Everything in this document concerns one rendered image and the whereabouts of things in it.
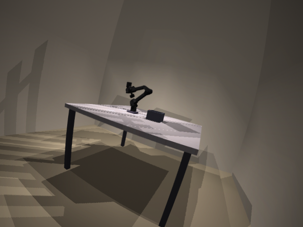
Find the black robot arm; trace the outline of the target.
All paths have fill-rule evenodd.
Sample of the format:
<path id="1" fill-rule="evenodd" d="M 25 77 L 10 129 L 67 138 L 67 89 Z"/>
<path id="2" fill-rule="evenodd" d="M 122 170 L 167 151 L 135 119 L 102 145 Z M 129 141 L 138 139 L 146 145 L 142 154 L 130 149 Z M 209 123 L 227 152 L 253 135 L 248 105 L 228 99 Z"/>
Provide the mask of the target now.
<path id="1" fill-rule="evenodd" d="M 138 96 L 136 99 L 132 99 L 130 101 L 130 106 L 131 106 L 131 109 L 130 111 L 133 111 L 133 112 L 136 112 L 136 107 L 138 106 L 137 103 L 138 101 L 140 101 L 142 98 L 144 98 L 146 95 L 149 95 L 152 93 L 152 89 L 150 88 L 147 88 L 146 86 L 141 86 L 141 87 L 134 87 L 132 86 L 132 82 L 127 82 L 126 84 L 127 88 L 126 88 L 126 93 L 130 93 L 130 92 L 136 92 L 138 90 L 142 90 L 144 89 L 144 93 L 142 93 L 140 96 Z"/>

